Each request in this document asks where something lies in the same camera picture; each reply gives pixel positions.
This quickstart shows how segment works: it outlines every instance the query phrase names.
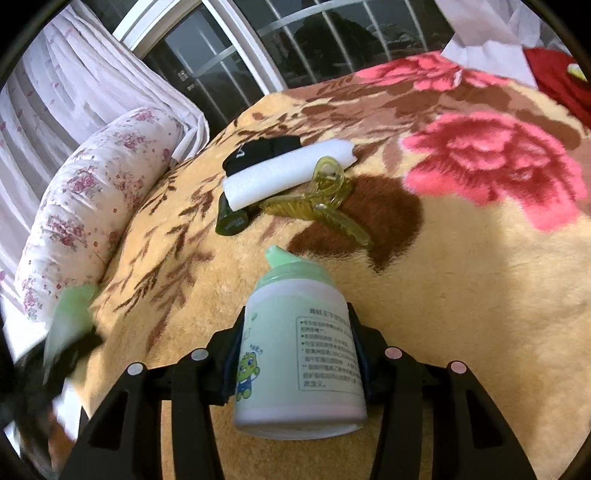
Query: black cloth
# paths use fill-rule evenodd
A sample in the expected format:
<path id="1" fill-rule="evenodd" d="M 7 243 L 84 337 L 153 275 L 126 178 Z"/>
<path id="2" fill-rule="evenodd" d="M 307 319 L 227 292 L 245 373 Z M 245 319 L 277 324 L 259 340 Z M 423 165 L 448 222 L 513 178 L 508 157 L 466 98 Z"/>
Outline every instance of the black cloth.
<path id="1" fill-rule="evenodd" d="M 234 150 L 222 163 L 222 168 L 229 177 L 245 168 L 252 167 L 270 158 L 283 155 L 301 148 L 300 137 L 285 135 L 275 138 L 259 138 L 246 142 Z"/>

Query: green bottle cap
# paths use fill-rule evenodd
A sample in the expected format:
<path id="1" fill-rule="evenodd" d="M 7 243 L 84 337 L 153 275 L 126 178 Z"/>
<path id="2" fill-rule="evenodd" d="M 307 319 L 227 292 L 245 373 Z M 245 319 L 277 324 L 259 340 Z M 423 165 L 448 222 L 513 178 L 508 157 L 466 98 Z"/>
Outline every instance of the green bottle cap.
<path id="1" fill-rule="evenodd" d="M 226 194 L 220 195 L 217 204 L 216 233 L 218 235 L 230 236 L 242 232 L 250 223 L 248 214 L 244 210 L 234 212 L 226 198 Z"/>
<path id="2" fill-rule="evenodd" d="M 271 269 L 256 283 L 255 290 L 280 280 L 301 278 L 316 280 L 336 288 L 336 284 L 324 267 L 312 260 L 293 255 L 276 245 L 271 245 L 265 252 Z"/>

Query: white sheer curtain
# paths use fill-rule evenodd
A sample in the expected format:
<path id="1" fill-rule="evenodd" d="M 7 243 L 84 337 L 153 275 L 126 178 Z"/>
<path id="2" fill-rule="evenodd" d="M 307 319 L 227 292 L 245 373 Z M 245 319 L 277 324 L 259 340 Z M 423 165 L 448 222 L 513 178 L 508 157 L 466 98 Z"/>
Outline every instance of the white sheer curtain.
<path id="1" fill-rule="evenodd" d="M 94 132 L 143 105 L 168 108 L 185 137 L 183 160 L 209 141 L 199 110 L 74 0 L 37 36 L 0 92 L 0 280 L 20 308 L 14 272 L 47 185 Z"/>

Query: green cartoon character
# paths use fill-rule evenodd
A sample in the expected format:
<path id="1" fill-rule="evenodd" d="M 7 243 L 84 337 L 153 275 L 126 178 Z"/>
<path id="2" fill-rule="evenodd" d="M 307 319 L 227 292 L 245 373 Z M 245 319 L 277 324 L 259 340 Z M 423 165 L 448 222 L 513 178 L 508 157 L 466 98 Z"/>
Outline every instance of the green cartoon character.
<path id="1" fill-rule="evenodd" d="M 236 379 L 236 401 L 248 398 L 252 395 L 252 381 L 259 376 L 261 369 L 256 364 L 256 353 L 247 352 L 238 364 L 238 377 Z"/>

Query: green toy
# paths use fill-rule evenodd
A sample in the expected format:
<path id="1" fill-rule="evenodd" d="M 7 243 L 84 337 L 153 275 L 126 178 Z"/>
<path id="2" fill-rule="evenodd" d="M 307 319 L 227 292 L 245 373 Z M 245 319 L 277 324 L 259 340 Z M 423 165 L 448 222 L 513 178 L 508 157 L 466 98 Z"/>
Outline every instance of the green toy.
<path id="1" fill-rule="evenodd" d="M 98 292 L 98 285 L 85 284 L 66 287 L 61 294 L 45 341 L 45 378 L 60 354 L 94 329 L 94 319 L 89 307 Z"/>
<path id="2" fill-rule="evenodd" d="M 256 353 L 247 352 L 238 364 L 236 401 L 252 395 L 252 381 L 259 376 L 261 369 L 256 362 Z"/>

